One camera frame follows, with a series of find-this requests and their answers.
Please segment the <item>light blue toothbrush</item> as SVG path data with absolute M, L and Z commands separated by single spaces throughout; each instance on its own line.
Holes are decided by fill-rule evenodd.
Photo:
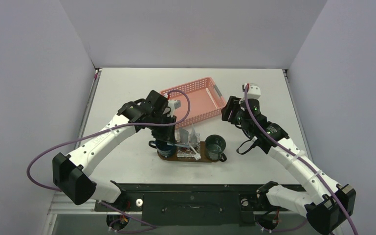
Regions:
M 170 142 L 167 142 L 166 144 L 169 145 L 169 146 L 177 146 L 177 147 L 181 147 L 181 148 L 190 148 L 189 144 L 184 144 L 184 143 L 170 143 Z

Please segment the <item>dark blue mug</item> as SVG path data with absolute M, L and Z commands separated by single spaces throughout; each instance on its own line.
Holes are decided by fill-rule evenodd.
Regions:
M 165 141 L 160 141 L 160 140 L 149 141 L 148 145 L 149 147 L 156 149 L 157 152 L 165 158 L 173 156 L 177 151 L 176 146 L 169 145 Z

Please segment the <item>red cap toothpaste tube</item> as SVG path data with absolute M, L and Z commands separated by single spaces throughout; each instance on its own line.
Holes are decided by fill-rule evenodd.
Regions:
M 189 132 L 183 128 L 179 128 L 179 143 L 189 144 Z M 186 152 L 188 148 L 179 148 L 181 152 Z

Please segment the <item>dark cap toothpaste tube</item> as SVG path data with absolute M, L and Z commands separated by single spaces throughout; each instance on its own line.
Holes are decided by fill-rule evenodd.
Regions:
M 198 140 L 197 133 L 195 131 L 195 127 L 192 124 L 191 125 L 191 133 L 190 133 L 190 145 L 193 146 L 193 147 L 197 147 L 199 142 L 200 141 Z

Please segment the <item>pink perforated plastic basket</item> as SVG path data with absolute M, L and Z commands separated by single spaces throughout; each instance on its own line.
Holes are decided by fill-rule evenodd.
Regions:
M 226 106 L 226 100 L 223 96 L 218 96 L 214 90 L 214 85 L 216 83 L 211 77 L 205 77 L 160 91 L 162 95 L 167 97 L 169 91 L 180 90 L 190 100 L 189 115 L 183 122 L 176 125 L 176 129 L 221 115 L 222 108 Z

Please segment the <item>dark green mug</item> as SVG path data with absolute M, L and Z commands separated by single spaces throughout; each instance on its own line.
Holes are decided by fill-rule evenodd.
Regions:
M 210 135 L 205 140 L 205 155 L 213 161 L 226 162 L 227 156 L 224 154 L 226 141 L 220 135 Z

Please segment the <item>white toothbrush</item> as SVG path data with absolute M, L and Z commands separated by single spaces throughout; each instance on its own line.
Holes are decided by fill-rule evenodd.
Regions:
M 192 146 L 192 145 L 190 145 L 189 146 L 190 147 L 190 149 L 193 151 L 193 157 L 194 157 L 194 159 L 196 160 L 196 161 L 198 161 L 198 160 L 200 160 L 201 159 L 201 155 L 200 155 L 200 153 L 198 153 L 197 151 L 196 151 L 196 149 Z

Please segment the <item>brown oval wooden tray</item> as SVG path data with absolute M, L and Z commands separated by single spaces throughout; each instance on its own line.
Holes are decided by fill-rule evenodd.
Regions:
M 204 151 L 201 151 L 200 155 L 201 155 L 201 159 L 196 161 L 193 157 L 193 152 L 192 151 L 186 151 L 186 152 L 182 152 L 182 156 L 179 157 L 179 152 L 176 152 L 173 156 L 171 157 L 163 157 L 161 156 L 158 152 L 157 152 L 157 155 L 164 161 L 171 161 L 171 162 L 189 162 L 189 163 L 216 163 L 216 162 L 224 162 L 224 160 L 226 160 L 226 158 L 221 158 L 221 159 L 216 159 L 216 160 L 213 160 L 213 159 L 210 159 L 207 157 L 206 153 Z

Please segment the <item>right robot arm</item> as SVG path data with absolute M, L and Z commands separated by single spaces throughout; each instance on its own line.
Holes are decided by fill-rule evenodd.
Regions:
M 318 168 L 305 151 L 296 146 L 278 124 L 260 112 L 258 100 L 231 96 L 221 110 L 222 120 L 235 125 L 247 137 L 247 154 L 258 147 L 276 160 L 301 185 L 304 191 L 289 189 L 270 181 L 256 190 L 256 202 L 262 209 L 283 208 L 303 216 L 320 234 L 329 235 L 343 222 L 354 226 L 355 189 L 342 185 Z

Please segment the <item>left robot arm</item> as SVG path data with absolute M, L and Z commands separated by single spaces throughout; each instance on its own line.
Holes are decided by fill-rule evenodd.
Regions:
M 52 159 L 54 184 L 75 204 L 89 199 L 101 200 L 115 211 L 125 207 L 126 196 L 114 183 L 98 183 L 90 176 L 101 163 L 124 140 L 144 128 L 149 128 L 155 140 L 165 146 L 174 144 L 174 112 L 181 101 L 168 99 L 152 90 L 145 99 L 125 103 L 116 115 L 101 129 L 100 135 L 89 138 L 79 148 Z

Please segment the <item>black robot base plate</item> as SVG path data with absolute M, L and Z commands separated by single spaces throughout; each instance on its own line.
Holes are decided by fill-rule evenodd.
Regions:
M 260 185 L 120 184 L 119 198 L 97 212 L 137 212 L 156 226 L 253 226 L 258 214 L 276 209 L 259 201 Z

